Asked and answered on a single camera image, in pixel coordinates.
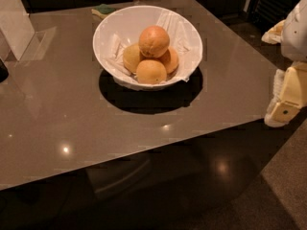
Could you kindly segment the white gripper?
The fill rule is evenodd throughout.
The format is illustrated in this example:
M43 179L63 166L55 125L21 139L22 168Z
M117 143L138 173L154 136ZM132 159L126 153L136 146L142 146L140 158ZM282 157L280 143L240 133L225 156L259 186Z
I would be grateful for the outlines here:
M280 44L281 53L294 63L286 70L277 69L273 81L273 98L267 108L265 124L269 127L287 125L307 106L307 0L300 0L288 14L261 40Z

